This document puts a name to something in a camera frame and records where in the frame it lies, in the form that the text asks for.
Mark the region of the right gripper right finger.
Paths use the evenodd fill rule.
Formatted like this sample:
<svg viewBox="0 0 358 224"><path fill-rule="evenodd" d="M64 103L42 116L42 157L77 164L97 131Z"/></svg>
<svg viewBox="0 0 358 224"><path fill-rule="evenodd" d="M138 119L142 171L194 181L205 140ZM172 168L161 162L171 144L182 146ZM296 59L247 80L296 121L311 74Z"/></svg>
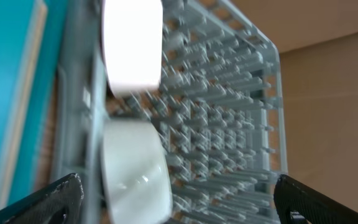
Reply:
<svg viewBox="0 0 358 224"><path fill-rule="evenodd" d="M358 224L358 213L324 194L281 174L273 201L281 223Z"/></svg>

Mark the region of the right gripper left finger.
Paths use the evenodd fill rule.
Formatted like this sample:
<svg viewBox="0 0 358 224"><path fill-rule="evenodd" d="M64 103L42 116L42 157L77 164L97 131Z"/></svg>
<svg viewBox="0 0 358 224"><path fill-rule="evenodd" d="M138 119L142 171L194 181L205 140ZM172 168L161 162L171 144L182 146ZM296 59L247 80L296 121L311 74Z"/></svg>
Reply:
<svg viewBox="0 0 358 224"><path fill-rule="evenodd" d="M79 174L68 174L0 210L0 224L79 222L84 198Z"/></svg>

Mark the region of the grey-blue bowl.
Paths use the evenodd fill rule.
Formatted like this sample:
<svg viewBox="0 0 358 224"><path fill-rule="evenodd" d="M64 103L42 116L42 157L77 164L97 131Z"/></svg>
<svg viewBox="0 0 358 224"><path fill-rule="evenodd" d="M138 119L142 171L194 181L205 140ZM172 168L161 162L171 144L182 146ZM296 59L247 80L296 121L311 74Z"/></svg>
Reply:
<svg viewBox="0 0 358 224"><path fill-rule="evenodd" d="M170 218L173 199L165 150L151 123L108 121L100 162L113 224L155 224Z"/></svg>

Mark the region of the small pink bowl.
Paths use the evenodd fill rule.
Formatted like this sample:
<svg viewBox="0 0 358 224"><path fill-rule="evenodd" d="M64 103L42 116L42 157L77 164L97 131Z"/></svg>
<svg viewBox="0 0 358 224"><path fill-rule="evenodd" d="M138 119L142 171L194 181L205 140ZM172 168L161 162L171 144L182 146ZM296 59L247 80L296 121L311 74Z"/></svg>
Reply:
<svg viewBox="0 0 358 224"><path fill-rule="evenodd" d="M105 0L101 9L101 46L113 95L156 90L161 81L162 2Z"/></svg>

